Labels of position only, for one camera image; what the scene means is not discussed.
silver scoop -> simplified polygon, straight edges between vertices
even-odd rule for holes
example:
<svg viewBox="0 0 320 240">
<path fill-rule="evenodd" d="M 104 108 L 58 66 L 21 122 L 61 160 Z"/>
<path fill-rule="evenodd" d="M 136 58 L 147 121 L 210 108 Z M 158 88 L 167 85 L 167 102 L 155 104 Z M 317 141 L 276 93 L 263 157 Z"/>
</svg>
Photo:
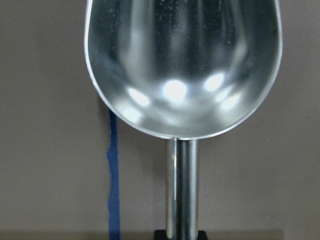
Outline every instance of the silver scoop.
<svg viewBox="0 0 320 240">
<path fill-rule="evenodd" d="M 276 78 L 277 0 L 88 0 L 85 58 L 105 104 L 168 141 L 169 239 L 196 239 L 197 140 L 248 118 Z"/>
</svg>

gray surface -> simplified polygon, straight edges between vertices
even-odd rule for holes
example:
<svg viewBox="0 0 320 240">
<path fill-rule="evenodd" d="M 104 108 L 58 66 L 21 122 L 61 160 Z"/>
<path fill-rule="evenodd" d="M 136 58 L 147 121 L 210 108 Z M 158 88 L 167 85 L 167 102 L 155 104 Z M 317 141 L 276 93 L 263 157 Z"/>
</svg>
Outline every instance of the gray surface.
<svg viewBox="0 0 320 240">
<path fill-rule="evenodd" d="M 209 236 L 320 238 L 320 5 L 280 4 L 284 52 L 269 96 L 235 129 L 199 142 L 199 226 Z M 0 232 L 108 230 L 108 115 L 85 66 L 85 7 L 0 2 Z M 165 227 L 165 141 L 120 122 L 119 147 L 121 228 L 147 239 Z"/>
</svg>

cylindrical handle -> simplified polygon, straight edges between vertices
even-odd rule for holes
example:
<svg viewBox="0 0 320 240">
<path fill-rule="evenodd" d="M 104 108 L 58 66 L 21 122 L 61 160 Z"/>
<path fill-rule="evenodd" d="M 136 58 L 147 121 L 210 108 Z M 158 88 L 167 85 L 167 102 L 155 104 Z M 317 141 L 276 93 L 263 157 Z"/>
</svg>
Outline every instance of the cylindrical handle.
<svg viewBox="0 0 320 240">
<path fill-rule="evenodd" d="M 198 237 L 198 141 L 167 141 L 166 235 L 170 240 Z"/>
</svg>

blue stripe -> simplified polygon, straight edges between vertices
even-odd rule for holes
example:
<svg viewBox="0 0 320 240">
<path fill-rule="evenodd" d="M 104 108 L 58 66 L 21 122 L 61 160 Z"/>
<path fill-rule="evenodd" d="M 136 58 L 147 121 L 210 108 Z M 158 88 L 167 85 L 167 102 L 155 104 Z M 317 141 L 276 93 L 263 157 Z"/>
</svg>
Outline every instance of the blue stripe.
<svg viewBox="0 0 320 240">
<path fill-rule="evenodd" d="M 110 195 L 108 199 L 109 240 L 120 240 L 119 163 L 117 116 L 109 110 L 110 145 L 106 152 L 110 170 Z"/>
</svg>

shiny metal surface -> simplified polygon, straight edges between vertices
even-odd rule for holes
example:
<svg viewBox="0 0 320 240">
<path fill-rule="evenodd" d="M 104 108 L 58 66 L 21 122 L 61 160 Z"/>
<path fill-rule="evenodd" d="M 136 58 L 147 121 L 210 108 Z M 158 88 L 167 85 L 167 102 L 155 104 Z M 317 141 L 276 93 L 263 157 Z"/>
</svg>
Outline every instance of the shiny metal surface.
<svg viewBox="0 0 320 240">
<path fill-rule="evenodd" d="M 99 95 L 147 134 L 184 140 L 250 116 L 282 53 L 276 0 L 89 0 L 85 57 Z"/>
<path fill-rule="evenodd" d="M 198 236 L 198 141 L 167 141 L 166 235 L 172 240 Z"/>
</svg>

